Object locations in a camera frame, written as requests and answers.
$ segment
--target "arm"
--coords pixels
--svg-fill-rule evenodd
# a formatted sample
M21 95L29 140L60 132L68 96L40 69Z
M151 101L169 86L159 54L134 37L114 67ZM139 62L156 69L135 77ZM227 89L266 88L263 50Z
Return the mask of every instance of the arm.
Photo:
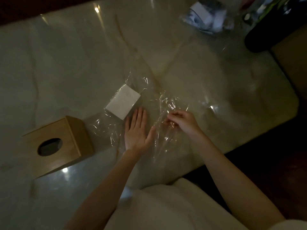
M285 220L276 206L201 131L190 112L168 114L166 122L175 122L197 145L215 185L227 206L242 224L252 230L267 230Z
M141 107L139 110L135 110L130 127L129 118L127 117L125 153L108 176L77 209L65 229L104 229L117 206L133 167L153 139L153 127L148 136L146 137L145 135L146 120L147 113L145 110L142 111Z

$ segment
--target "black object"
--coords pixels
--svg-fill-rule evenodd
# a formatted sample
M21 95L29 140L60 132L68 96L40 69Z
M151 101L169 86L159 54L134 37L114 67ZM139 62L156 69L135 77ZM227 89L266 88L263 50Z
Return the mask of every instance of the black object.
M276 4L246 35L248 50L261 52L270 49L307 22L307 0L289 0Z

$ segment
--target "white box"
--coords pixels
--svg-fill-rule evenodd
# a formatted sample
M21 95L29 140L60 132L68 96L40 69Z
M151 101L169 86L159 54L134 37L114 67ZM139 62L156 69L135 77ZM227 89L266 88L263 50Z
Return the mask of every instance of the white box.
M106 109L124 120L131 108L141 95L131 89L128 85L122 86L115 94Z

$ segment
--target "right hand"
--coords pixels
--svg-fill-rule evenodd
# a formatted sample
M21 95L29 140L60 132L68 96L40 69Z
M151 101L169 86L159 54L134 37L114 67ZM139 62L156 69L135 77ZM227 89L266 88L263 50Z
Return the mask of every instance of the right hand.
M203 133L191 112L177 110L175 112L169 113L167 115L167 119L164 120L164 122L170 123L171 121L177 123L179 127L190 137L194 137Z

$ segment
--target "left hand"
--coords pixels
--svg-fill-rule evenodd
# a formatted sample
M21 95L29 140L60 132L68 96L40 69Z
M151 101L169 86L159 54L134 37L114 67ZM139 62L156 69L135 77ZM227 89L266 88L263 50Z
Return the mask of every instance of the left hand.
M125 128L125 145L126 150L131 149L137 154L142 155L150 146L153 140L155 127L152 126L148 136L145 134L145 126L147 121L147 112L142 107L136 109L133 113L131 126L129 126L130 118L126 119Z

